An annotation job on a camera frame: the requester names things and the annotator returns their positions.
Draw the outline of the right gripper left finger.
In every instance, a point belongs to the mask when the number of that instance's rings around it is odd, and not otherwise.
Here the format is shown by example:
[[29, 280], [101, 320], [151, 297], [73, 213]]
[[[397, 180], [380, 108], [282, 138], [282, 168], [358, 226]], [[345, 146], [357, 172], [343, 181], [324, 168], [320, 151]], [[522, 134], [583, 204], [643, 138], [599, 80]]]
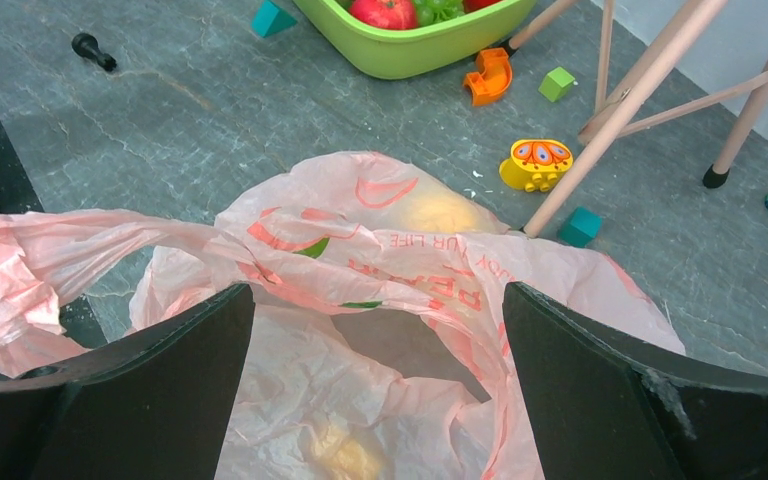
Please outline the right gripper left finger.
[[0, 379], [0, 479], [211, 479], [250, 342], [239, 284], [104, 347]]

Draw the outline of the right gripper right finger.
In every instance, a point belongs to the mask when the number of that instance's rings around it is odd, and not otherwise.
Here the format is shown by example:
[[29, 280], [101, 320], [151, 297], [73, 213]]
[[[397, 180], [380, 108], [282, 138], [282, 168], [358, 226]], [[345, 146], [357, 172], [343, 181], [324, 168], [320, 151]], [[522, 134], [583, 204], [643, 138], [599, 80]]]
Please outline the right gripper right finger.
[[688, 358], [522, 283], [503, 318], [548, 479], [768, 479], [768, 376]]

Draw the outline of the pink plastic bag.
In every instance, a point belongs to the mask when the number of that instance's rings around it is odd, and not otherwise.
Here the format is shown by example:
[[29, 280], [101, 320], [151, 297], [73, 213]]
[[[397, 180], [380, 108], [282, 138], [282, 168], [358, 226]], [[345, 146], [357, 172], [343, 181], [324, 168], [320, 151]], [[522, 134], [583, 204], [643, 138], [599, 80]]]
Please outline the pink plastic bag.
[[[0, 373], [104, 347], [246, 284], [255, 309], [211, 479], [539, 479], [503, 319], [523, 282], [676, 354], [682, 341], [609, 256], [395, 223], [410, 194], [455, 194], [372, 152], [297, 164], [213, 225], [129, 210], [0, 215]], [[67, 337], [84, 296], [106, 343]]]

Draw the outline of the yellow fruit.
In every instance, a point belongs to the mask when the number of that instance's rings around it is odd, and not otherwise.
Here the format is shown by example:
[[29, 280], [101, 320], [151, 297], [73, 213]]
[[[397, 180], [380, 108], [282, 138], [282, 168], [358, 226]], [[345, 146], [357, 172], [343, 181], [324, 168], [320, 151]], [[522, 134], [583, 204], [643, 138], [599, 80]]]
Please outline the yellow fruit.
[[399, 227], [417, 232], [452, 234], [495, 228], [476, 204], [457, 193], [410, 194], [394, 206], [393, 215]]

